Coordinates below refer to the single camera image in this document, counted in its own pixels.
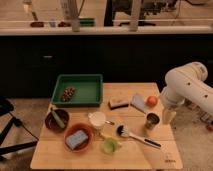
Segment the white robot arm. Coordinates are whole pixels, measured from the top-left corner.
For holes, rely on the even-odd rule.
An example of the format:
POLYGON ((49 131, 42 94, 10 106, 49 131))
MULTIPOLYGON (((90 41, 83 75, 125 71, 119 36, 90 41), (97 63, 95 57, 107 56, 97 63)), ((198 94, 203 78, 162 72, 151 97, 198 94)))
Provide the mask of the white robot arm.
POLYGON ((207 76, 208 70, 200 62, 191 62, 166 73, 166 86, 159 96, 164 107, 162 112, 164 125, 173 120, 176 109, 182 106, 186 99, 213 116, 213 88, 204 83, 207 76))

